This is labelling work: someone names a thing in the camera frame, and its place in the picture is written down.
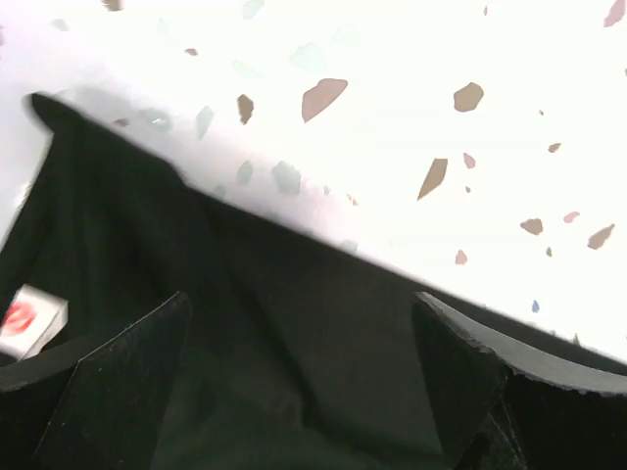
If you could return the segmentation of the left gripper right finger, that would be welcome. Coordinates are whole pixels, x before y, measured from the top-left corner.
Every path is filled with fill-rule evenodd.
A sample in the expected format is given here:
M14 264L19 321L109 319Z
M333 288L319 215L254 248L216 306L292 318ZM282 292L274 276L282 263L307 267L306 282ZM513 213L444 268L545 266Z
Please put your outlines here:
M427 293L412 328L447 468L625 468L625 376L538 350Z

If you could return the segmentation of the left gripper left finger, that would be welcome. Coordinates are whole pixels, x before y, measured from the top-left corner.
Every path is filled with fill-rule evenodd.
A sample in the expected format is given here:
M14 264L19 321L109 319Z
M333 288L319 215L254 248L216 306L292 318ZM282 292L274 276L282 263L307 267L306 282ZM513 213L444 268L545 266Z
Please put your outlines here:
M149 468L191 316L178 293L126 327L3 366L2 468Z

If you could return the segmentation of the black t shirt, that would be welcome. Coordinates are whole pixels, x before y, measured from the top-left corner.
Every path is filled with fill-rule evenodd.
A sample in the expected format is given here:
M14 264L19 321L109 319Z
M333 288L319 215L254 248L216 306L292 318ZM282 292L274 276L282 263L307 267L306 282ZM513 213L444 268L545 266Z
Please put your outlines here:
M427 293L538 350L577 352L185 184L69 106L27 99L52 134L1 253L1 303L68 304L50 350L126 327L172 296L192 316L147 469L449 469L412 328Z

